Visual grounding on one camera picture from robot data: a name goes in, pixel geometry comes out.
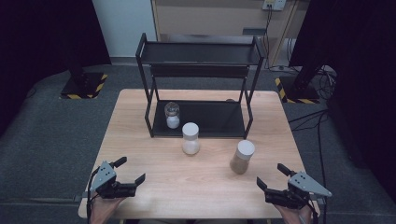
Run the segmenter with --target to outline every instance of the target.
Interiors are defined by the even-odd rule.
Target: robotic hand
[[[88,223],[90,222],[92,212],[92,193],[96,191],[98,196],[103,199],[134,197],[137,187],[145,181],[146,174],[138,177],[132,184],[121,184],[120,182],[116,181],[117,174],[113,168],[123,165],[126,161],[126,157],[122,157],[119,160],[111,163],[103,161],[102,164],[91,174],[90,182],[88,183]]]
[[[288,189],[268,189],[267,185],[257,177],[257,185],[264,191],[265,201],[290,209],[301,209],[308,205],[314,214],[314,223],[317,223],[318,213],[309,203],[313,198],[311,196],[331,197],[332,194],[304,172],[295,173],[281,163],[277,165],[277,169],[284,175],[290,176]]]

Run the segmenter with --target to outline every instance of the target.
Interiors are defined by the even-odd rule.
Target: gray floor
[[[94,66],[86,70],[108,75],[96,99],[60,99],[59,94],[69,78],[67,72],[45,78],[35,85],[20,113],[1,136],[0,223],[86,222],[78,216],[77,203],[27,201],[29,198],[71,200],[80,194],[87,184],[120,90],[142,88],[138,69],[133,64]],[[294,75],[263,70],[256,90],[276,91],[278,76]],[[240,88],[239,83],[223,79],[198,82],[169,78],[159,85],[165,89]],[[322,100],[317,105],[283,104],[283,107],[288,120],[292,120],[325,109],[326,104]],[[293,129],[299,123],[293,122],[290,127]],[[317,123],[315,118],[301,128]],[[323,183],[318,129],[293,132],[293,135],[305,170]],[[320,124],[320,136],[327,188],[333,194],[328,200],[327,223],[396,223],[395,203],[370,170],[354,167],[330,118]],[[9,199],[23,201],[5,202]],[[266,223],[265,220],[254,222]]]

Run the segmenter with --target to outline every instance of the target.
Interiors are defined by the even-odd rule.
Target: white wall
[[[156,40],[150,0],[93,0],[110,57],[134,57],[142,33]]]

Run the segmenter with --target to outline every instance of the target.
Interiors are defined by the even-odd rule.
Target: jar lid
[[[248,140],[242,140],[238,143],[236,155],[243,160],[249,160],[254,153],[254,149],[253,143]]]
[[[165,106],[165,114],[169,117],[177,116],[179,113],[179,106],[175,102],[169,102]]]
[[[193,141],[198,138],[199,128],[195,123],[189,122],[183,125],[183,138],[189,141]]]

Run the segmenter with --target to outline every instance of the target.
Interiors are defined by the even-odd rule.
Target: wooden table
[[[237,100],[238,96],[239,91],[161,90],[162,99]],[[128,161],[115,169],[118,181],[133,183],[146,173],[136,196],[123,201],[114,218],[280,217],[264,201],[256,177],[268,188],[282,190],[289,178],[276,165],[283,163],[296,172],[304,170],[304,165],[276,92],[254,91],[254,120],[247,140],[256,151],[243,175],[235,174],[229,166],[242,138],[200,138],[200,151],[188,156],[182,151],[182,138],[150,137],[144,120],[146,106],[144,90],[120,92],[93,167],[126,156]],[[85,205],[84,199],[78,209],[81,217],[86,217]]]

